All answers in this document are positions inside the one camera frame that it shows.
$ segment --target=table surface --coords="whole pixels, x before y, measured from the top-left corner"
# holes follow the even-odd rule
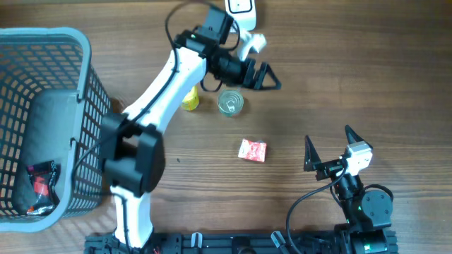
[[[303,172],[304,136],[322,159],[335,159],[350,124],[374,146],[363,183],[394,192],[400,252],[450,253],[452,3],[256,2],[256,32],[268,40],[256,58],[271,64],[282,90],[244,91],[244,111],[235,119],[218,112],[218,94],[205,92],[197,110],[177,111],[165,133],[167,168],[153,192],[156,231],[284,229],[290,205],[327,184]],[[166,63],[163,20],[176,3],[2,6],[0,26],[78,28],[90,39],[109,96],[124,107]],[[172,34],[202,23],[205,13],[200,6],[180,11]],[[206,86],[216,84],[208,78]],[[268,143],[264,164],[237,158],[242,138]],[[344,221],[325,191],[295,210],[292,227],[332,229]],[[115,226],[114,203],[106,200],[38,234],[2,234],[0,249],[81,253],[85,236]]]

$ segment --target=plastic basket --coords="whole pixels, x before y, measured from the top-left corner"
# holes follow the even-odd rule
[[[88,39],[72,28],[0,29],[0,231],[40,231],[100,203],[98,149],[71,180],[110,107],[90,61]],[[26,166],[52,159],[60,203],[47,216],[24,215],[36,199]]]

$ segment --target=candy wrapper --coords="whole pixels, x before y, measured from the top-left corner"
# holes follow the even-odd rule
[[[55,193],[60,168],[54,161],[43,162],[27,167],[28,176],[36,194],[36,203],[27,211],[27,215],[47,215],[59,203]]]
[[[264,162],[266,160],[266,149],[267,144],[265,143],[251,142],[243,139],[239,150],[239,158]]]

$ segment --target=basket bottom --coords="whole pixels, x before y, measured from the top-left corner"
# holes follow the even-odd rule
[[[45,90],[30,105],[23,149],[13,190],[13,206],[25,214],[36,202],[26,166],[54,160],[61,165],[55,191],[61,199],[77,107],[76,90]]]

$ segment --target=red and black package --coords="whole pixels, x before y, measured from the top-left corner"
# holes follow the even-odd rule
[[[28,176],[36,194],[36,203],[27,211],[27,215],[47,215],[59,203],[55,193],[60,168],[55,162],[48,161],[27,167]]]

